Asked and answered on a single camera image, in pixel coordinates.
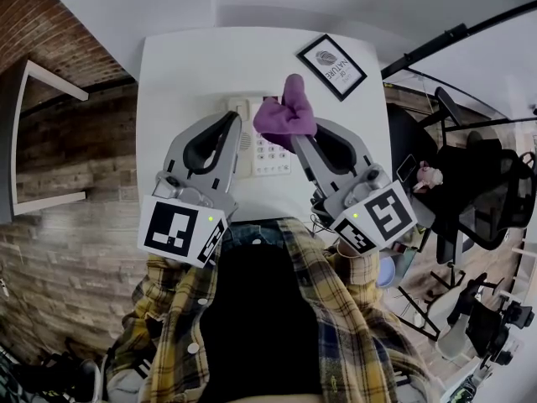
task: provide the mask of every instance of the black shirt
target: black shirt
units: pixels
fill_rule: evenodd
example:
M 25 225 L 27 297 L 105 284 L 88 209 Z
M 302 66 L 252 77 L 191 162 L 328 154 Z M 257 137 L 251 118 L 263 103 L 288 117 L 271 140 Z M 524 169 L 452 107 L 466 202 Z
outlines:
M 202 403 L 322 394 L 317 320 L 286 249 L 243 245 L 222 254 L 201 334 L 211 372 Z

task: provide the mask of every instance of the white table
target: white table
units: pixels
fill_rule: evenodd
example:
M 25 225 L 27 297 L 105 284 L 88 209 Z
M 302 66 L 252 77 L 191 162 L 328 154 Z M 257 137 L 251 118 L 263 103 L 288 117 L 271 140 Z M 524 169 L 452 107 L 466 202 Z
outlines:
M 373 159 L 392 174 L 388 115 L 372 45 L 332 35 L 367 79 L 339 100 L 295 56 L 321 33 L 295 29 L 234 27 L 198 29 L 146 39 L 138 89 L 136 150 L 140 200 L 151 194 L 154 177 L 174 137 L 195 121 L 224 111 L 224 98 L 281 95 L 287 75 L 299 73 L 314 113 L 362 137 Z M 310 219 L 314 187 L 296 156 L 290 175 L 234 181 L 240 207 L 234 221 L 275 217 Z

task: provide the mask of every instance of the white wall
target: white wall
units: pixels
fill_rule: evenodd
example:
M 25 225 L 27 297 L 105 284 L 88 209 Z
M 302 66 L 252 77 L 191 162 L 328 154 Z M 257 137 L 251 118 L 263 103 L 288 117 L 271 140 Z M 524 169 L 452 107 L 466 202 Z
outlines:
M 211 0 L 61 0 L 138 79 L 146 36 L 214 25 Z
M 313 29 L 372 42 L 388 64 L 445 29 L 530 0 L 61 0 L 138 78 L 143 38 L 213 25 Z

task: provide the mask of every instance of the chair armrest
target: chair armrest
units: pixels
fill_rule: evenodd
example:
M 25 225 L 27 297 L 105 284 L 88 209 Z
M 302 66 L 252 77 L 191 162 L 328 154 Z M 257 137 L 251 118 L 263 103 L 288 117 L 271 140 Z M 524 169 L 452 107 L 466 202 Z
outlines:
M 432 113 L 427 118 L 422 119 L 420 121 L 420 126 L 422 128 L 429 127 L 430 125 L 449 117 L 457 127 L 461 127 L 461 112 L 459 111 L 459 107 L 453 102 L 453 99 L 446 90 L 440 86 L 436 88 L 435 98 L 438 101 L 438 111 Z

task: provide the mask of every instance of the picture frame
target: picture frame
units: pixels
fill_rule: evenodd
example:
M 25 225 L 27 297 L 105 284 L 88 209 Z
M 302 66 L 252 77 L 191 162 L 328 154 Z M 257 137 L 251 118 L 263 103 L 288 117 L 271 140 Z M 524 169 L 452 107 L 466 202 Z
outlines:
M 368 77 L 328 34 L 296 55 L 339 99 L 345 100 Z

